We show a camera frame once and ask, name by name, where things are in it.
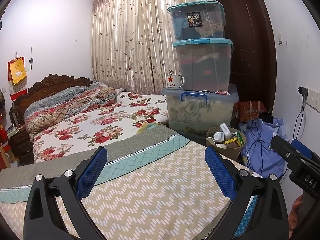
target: carved wooden headboard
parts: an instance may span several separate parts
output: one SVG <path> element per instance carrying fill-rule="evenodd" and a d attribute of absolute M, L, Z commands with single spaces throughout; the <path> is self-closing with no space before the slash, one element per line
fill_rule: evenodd
<path fill-rule="evenodd" d="M 52 75 L 45 77 L 42 81 L 37 82 L 33 87 L 28 89 L 26 95 L 18 97 L 14 102 L 13 106 L 10 109 L 10 119 L 11 123 L 14 123 L 12 113 L 15 113 L 18 121 L 23 124 L 23 115 L 25 110 L 34 102 L 39 101 L 40 99 L 53 96 L 56 93 L 70 87 L 88 87 L 93 82 L 89 78 L 78 78 L 69 77 L 66 75 L 58 76 Z"/>

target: storage box lid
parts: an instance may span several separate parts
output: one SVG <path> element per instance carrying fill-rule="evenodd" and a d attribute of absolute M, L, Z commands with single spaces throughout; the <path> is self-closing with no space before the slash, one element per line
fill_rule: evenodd
<path fill-rule="evenodd" d="M 221 17 L 222 17 L 222 21 L 223 21 L 223 25 L 225 26 L 226 25 L 226 16 L 224 14 L 224 9 L 223 9 L 223 5 L 222 3 L 218 2 L 218 1 L 194 1 L 194 2 L 186 2 L 186 3 L 180 3 L 180 4 L 177 4 L 177 5 L 173 5 L 173 6 L 170 6 L 167 11 L 169 13 L 171 13 L 173 10 L 176 10 L 176 9 L 187 9 L 187 7 L 190 7 L 190 6 L 194 6 L 194 5 L 219 5 L 220 7 L 220 12 L 221 12 Z"/>
<path fill-rule="evenodd" d="M 173 47 L 181 46 L 181 45 L 190 45 L 190 44 L 216 44 L 216 45 L 231 45 L 231 52 L 233 52 L 233 42 L 229 39 L 221 39 L 221 38 L 204 38 L 204 39 L 191 39 L 191 40 L 183 40 L 176 41 L 173 43 Z"/>
<path fill-rule="evenodd" d="M 229 84 L 229 96 L 218 95 L 214 93 L 196 92 L 196 91 L 186 91 L 178 89 L 167 89 L 163 88 L 161 94 L 164 96 L 174 96 L 179 97 L 181 101 L 185 97 L 191 97 L 193 99 L 205 100 L 205 101 L 220 101 L 224 103 L 237 103 L 239 101 L 237 87 L 234 84 Z"/>

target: hanging keychain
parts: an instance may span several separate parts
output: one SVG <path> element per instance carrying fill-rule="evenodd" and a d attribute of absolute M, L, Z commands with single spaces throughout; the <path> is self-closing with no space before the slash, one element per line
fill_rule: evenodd
<path fill-rule="evenodd" d="M 30 55 L 29 63 L 30 63 L 30 70 L 32 70 L 32 63 L 33 63 L 33 58 L 32 58 L 32 46 L 31 46 L 31 55 Z"/>

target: leaf pattern curtain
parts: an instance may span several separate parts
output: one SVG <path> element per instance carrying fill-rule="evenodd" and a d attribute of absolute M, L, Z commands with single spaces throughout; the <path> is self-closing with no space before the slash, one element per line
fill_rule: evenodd
<path fill-rule="evenodd" d="M 95 80 L 139 94 L 160 94 L 169 71 L 179 74 L 169 6 L 197 0 L 94 0 Z"/>

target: white wall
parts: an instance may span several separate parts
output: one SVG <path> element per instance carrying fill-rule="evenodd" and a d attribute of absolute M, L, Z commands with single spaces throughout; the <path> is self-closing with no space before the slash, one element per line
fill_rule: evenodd
<path fill-rule="evenodd" d="M 8 62 L 15 53 L 29 65 L 32 87 L 50 73 L 93 79 L 91 63 L 91 14 L 93 0 L 12 0 L 6 8 L 0 31 L 0 89 L 4 93 L 7 127 L 11 125 Z"/>
<path fill-rule="evenodd" d="M 296 118 L 300 112 L 302 97 L 297 92 L 304 86 L 320 92 L 320 30 L 302 0 L 264 0 L 275 35 L 277 53 L 276 98 L 273 116 L 284 118 L 292 139 Z M 283 44 L 278 43 L 282 34 Z M 320 114 L 306 106 L 306 124 L 298 139 L 314 152 L 320 153 Z M 287 209 L 302 190 L 287 176 L 282 183 Z"/>

